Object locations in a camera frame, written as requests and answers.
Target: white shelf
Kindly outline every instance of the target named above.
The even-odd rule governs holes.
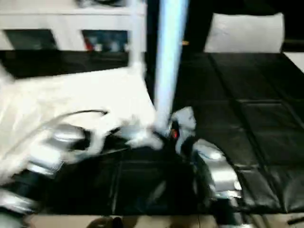
[[[146,4],[141,2],[138,13],[146,14]],[[79,8],[74,0],[0,0],[0,15],[12,14],[109,14],[129,15],[128,7],[96,6]]]

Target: cable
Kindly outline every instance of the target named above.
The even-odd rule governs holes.
[[[24,138],[22,138],[18,143],[16,143],[11,149],[9,149],[6,154],[10,154],[11,152],[15,151],[26,140],[30,139],[31,137],[36,136],[40,132],[46,130],[49,127],[54,126],[55,124],[58,124],[60,121],[62,121],[63,119],[65,119],[69,116],[76,115],[76,114],[82,114],[82,113],[91,113],[91,112],[102,113],[103,115],[106,115],[108,113],[105,110],[92,109],[92,110],[81,110],[81,111],[76,111],[76,112],[71,112],[71,113],[66,113],[66,114],[59,115],[59,116],[57,116],[57,117],[55,117],[55,118],[53,118],[53,119],[51,119],[47,122],[44,122],[39,127],[35,128],[33,131],[28,133]],[[92,145],[95,145],[94,140],[91,142],[90,147]]]

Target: light blue tube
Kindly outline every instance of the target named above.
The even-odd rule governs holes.
[[[161,0],[154,104],[156,127],[168,125],[180,63],[188,0]]]

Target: red light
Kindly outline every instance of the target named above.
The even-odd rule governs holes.
[[[173,138],[177,139],[177,131],[173,131]]]

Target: object on shelf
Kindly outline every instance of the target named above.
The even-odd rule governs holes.
[[[8,29],[4,32],[15,50],[57,50],[51,30]]]
[[[97,52],[127,52],[127,31],[83,30],[85,47],[88,51]]]
[[[76,0],[79,7],[91,7],[98,5],[107,5],[113,7],[124,7],[127,5],[126,0]]]

